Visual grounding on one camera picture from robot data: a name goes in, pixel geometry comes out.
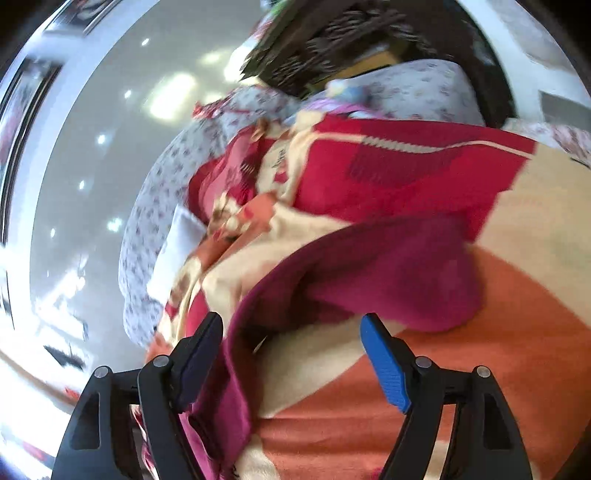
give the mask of pillow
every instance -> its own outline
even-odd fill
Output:
[[[174,279],[187,257],[205,236],[207,227],[185,206],[174,209],[173,222],[156,263],[152,278],[146,285],[148,295],[166,305]]]

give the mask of carved headboard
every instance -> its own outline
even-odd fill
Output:
[[[499,127],[515,116],[495,53],[455,0],[291,0],[253,50],[244,73],[302,98],[308,86],[394,39],[410,42],[411,59],[459,64],[487,125]]]

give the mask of dark blue gripper pad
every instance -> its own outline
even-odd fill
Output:
[[[386,399],[406,414],[411,401],[408,397],[402,368],[388,348],[389,338],[383,338],[369,317],[361,319],[361,342],[368,354]]]

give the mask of purple cloth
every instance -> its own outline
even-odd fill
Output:
[[[302,247],[266,275],[241,301],[202,393],[181,416],[206,478],[233,478],[250,438],[261,391],[252,349],[265,335],[365,312],[426,332],[473,317],[481,292],[464,230],[445,215],[359,223]]]

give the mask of floor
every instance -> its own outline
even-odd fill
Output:
[[[258,0],[161,0],[106,55],[66,118],[37,202],[31,304],[41,317],[73,322],[74,337],[86,325],[79,345],[93,368],[141,365],[117,281],[125,222],[195,101],[235,86],[224,72],[229,56],[261,15]]]

